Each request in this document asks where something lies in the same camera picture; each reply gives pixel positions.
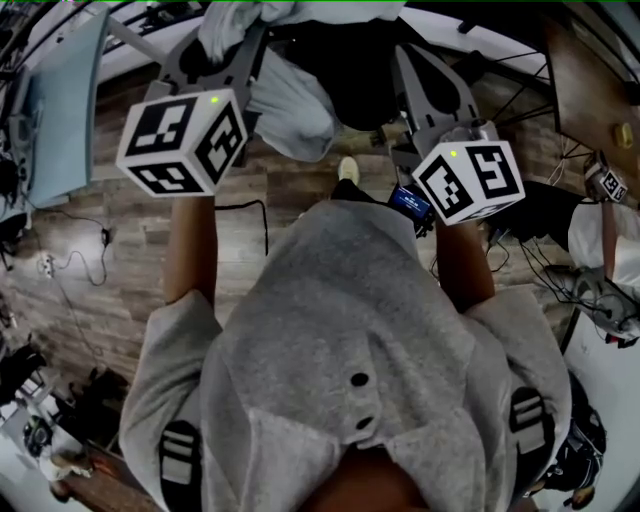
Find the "robotic arm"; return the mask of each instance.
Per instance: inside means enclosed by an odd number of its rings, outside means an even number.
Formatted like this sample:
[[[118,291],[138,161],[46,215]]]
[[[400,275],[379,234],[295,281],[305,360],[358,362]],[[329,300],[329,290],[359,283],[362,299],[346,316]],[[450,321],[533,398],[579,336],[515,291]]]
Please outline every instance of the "robotic arm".
[[[214,195],[258,115],[247,111],[271,34],[254,24],[220,66],[197,38],[169,54],[145,102],[132,107],[117,164],[155,197]],[[390,205],[424,232],[435,212],[446,224],[490,215],[524,197],[513,154],[478,117],[467,84],[423,48],[397,46],[390,63],[405,140],[390,148],[399,183]]]

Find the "gray cloth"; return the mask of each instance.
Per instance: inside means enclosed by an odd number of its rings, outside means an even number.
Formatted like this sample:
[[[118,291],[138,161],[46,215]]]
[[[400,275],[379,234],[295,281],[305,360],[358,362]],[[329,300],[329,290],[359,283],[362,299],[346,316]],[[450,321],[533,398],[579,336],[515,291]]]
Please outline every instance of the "gray cloth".
[[[403,2],[215,2],[207,8],[198,38],[207,56],[218,64],[257,19],[274,25],[394,20],[402,6]],[[251,87],[247,110],[262,114],[256,133],[296,160],[322,159],[340,130],[331,99],[316,78],[269,48],[258,81]]]
[[[224,332],[196,292],[152,314],[121,443],[163,506],[160,436],[196,404],[204,510],[295,511],[356,445],[384,447],[436,512],[502,511],[522,383],[553,414],[557,450],[569,380],[532,294],[502,291],[461,315],[421,266],[408,219],[329,201],[288,230]]]

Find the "white cube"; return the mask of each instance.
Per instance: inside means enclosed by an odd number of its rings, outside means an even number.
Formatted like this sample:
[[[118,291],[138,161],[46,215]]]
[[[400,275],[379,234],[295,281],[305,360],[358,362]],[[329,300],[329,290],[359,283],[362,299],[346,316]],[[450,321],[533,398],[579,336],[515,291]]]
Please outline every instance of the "white cube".
[[[600,184],[612,201],[619,203],[627,193],[624,182],[611,170],[600,178]]]
[[[488,217],[525,196],[502,140],[442,142],[412,175],[447,225]]]
[[[215,195],[247,141],[232,89],[138,103],[116,165],[153,197]]]

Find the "black button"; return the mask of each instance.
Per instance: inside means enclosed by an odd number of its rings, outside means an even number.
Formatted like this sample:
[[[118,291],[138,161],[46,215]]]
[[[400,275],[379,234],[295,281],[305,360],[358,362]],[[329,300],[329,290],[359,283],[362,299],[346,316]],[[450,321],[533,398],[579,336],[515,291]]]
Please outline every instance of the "black button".
[[[362,430],[363,428],[366,428],[366,427],[367,427],[367,425],[368,425],[369,423],[371,423],[372,421],[373,421],[373,418],[372,418],[371,416],[369,416],[368,418],[361,419],[361,420],[358,422],[358,424],[356,425],[356,428],[357,428],[358,430]]]
[[[365,386],[369,382],[369,376],[366,373],[356,373],[351,377],[351,384],[359,388]]]

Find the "forearm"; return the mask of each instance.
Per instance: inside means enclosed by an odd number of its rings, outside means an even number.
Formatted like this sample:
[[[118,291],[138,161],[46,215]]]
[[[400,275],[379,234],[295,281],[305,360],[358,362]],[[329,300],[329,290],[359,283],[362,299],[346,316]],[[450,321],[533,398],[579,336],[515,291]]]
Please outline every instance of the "forearm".
[[[475,222],[436,223],[440,286],[460,312],[495,295],[493,276]]]
[[[609,201],[602,203],[602,257],[604,260],[604,275],[613,278],[616,265],[616,244],[618,232],[613,215],[613,204]]]
[[[213,197],[176,199],[164,271],[168,304],[198,290],[213,305],[218,270],[218,235]]]

